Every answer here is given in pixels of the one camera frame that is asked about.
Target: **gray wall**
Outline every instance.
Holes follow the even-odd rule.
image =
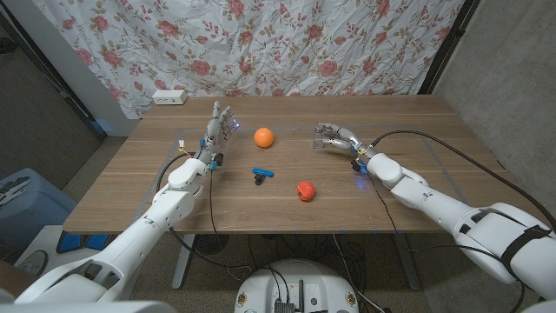
[[[555,34],[554,1],[483,0],[434,90],[553,214]]]
[[[101,142],[21,49],[0,73],[0,178],[31,168],[61,189]]]
[[[128,119],[101,82],[31,0],[3,0],[63,79],[110,136],[129,136],[139,120]]]

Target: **black strap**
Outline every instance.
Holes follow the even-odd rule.
[[[521,250],[526,244],[528,244],[533,239],[541,239],[546,237],[550,234],[550,230],[543,230],[540,228],[539,225],[535,225],[529,229],[526,229],[523,234],[510,243],[507,246],[506,251],[502,254],[501,262],[506,267],[506,270],[512,274],[517,280],[520,279],[515,276],[513,273],[512,267],[510,266],[510,262],[512,261],[513,257]]]

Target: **table leg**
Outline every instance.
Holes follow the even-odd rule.
[[[183,241],[191,248],[193,248],[193,242],[195,241],[195,234],[187,234],[183,236]],[[174,290],[179,290],[183,287],[183,282],[185,281],[185,274],[187,272],[189,262],[191,260],[190,252],[185,249],[180,249],[180,256],[177,258],[177,263],[175,264],[174,279],[172,279],[172,288]]]
[[[394,244],[398,251],[398,256],[400,256],[401,266],[406,273],[407,287],[413,291],[420,290],[420,280],[415,268],[414,258],[407,248],[409,243],[407,242],[406,234],[394,234]]]

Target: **blue object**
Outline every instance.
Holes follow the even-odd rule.
[[[259,174],[266,177],[274,177],[275,173],[271,172],[270,170],[261,170],[257,168],[253,168],[253,174]]]
[[[0,207],[0,240],[25,250],[46,225],[62,225],[77,203],[31,169],[23,169],[0,180],[0,188],[19,177],[30,183],[21,196]]]
[[[216,161],[213,161],[213,162],[208,166],[208,169],[209,169],[209,170],[215,170],[217,166],[218,166],[218,164],[216,163]]]
[[[64,253],[81,248],[81,235],[62,234],[62,241],[58,245],[56,252]]]
[[[108,235],[93,235],[89,238],[89,241],[87,241],[87,248],[102,250],[104,244],[106,244],[106,240],[108,240]]]

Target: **blue box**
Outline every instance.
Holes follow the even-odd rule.
[[[31,169],[23,169],[0,180],[7,182],[28,176],[22,195],[0,207],[0,240],[25,250],[46,225],[62,225],[77,203]]]

